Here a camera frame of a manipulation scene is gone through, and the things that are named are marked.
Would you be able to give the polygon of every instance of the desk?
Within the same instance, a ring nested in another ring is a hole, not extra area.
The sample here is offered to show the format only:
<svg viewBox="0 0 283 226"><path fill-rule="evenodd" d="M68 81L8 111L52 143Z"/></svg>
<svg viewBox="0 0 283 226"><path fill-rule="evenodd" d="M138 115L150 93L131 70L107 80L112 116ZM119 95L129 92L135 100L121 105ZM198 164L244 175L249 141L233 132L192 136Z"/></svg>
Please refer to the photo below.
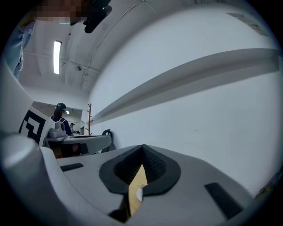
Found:
<svg viewBox="0 0 283 226"><path fill-rule="evenodd" d="M147 185L145 169L143 168L143 165L140 167L136 177L129 185L129 203L131 215L133 215L142 204L142 202L137 198L137 190L141 185Z"/></svg>

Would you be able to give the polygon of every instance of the ceiling light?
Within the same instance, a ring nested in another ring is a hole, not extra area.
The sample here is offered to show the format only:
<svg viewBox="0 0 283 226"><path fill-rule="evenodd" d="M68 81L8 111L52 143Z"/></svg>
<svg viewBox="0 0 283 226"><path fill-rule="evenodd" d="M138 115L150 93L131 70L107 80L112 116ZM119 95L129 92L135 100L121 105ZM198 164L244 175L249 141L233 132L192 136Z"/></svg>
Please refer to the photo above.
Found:
<svg viewBox="0 0 283 226"><path fill-rule="evenodd" d="M60 61L60 49L61 49L62 42L55 41L54 42L54 50L53 50L53 66L54 66L54 73L59 73L59 61Z"/></svg>

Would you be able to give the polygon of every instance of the black pattern sign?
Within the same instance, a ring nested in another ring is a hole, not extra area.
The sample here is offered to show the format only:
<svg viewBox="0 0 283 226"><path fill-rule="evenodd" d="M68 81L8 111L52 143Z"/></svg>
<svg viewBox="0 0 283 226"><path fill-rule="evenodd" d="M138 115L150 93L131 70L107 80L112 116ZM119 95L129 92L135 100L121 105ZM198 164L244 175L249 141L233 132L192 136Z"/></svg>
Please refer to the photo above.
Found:
<svg viewBox="0 0 283 226"><path fill-rule="evenodd" d="M39 144L45 121L45 119L28 110L19 129L19 133L33 139Z"/></svg>

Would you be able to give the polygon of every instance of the black slot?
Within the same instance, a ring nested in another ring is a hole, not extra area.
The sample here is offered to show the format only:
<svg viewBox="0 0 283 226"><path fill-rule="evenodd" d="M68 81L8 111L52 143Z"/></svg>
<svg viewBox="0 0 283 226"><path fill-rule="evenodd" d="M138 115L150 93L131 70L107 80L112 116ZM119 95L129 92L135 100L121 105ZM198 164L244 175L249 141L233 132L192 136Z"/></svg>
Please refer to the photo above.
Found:
<svg viewBox="0 0 283 226"><path fill-rule="evenodd" d="M81 164L81 163L75 163L75 164L71 164L71 165L66 165L66 166L61 166L61 170L63 172L65 171L69 171L69 170L74 170L74 169L77 169L77 168L81 168L83 167L84 165Z"/></svg>
<svg viewBox="0 0 283 226"><path fill-rule="evenodd" d="M144 144L105 162L99 170L101 181L110 192L124 195L119 209L109 214L120 222L126 222L131 217L128 199L129 185L141 165L145 169L148 182L148 185L143 188L143 196L165 194L181 175L181 168L175 160Z"/></svg>
<svg viewBox="0 0 283 226"><path fill-rule="evenodd" d="M204 187L228 219L234 217L243 210L232 196L220 186L220 184L211 183L204 185Z"/></svg>

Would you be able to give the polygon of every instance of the ceiling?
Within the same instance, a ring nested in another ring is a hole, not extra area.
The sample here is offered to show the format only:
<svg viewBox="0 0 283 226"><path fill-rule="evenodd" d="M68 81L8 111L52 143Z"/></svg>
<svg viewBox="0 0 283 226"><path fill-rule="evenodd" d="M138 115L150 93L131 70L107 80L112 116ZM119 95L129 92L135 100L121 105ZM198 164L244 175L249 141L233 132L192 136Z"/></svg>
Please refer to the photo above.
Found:
<svg viewBox="0 0 283 226"><path fill-rule="evenodd" d="M31 41L24 49L19 82L47 89L60 85L70 92L89 93L115 51L132 34L165 14L211 1L224 0L112 0L111 14L91 34L84 32L82 23L70 26L37 21ZM59 75L53 71L56 40L62 42Z"/></svg>
<svg viewBox="0 0 283 226"><path fill-rule="evenodd" d="M55 110L56 105L52 104L46 104L41 102L33 102L32 107L37 109L38 111L42 112L43 114L47 116L52 116ZM82 110L81 109L75 109L75 108L68 108L70 116L81 116Z"/></svg>

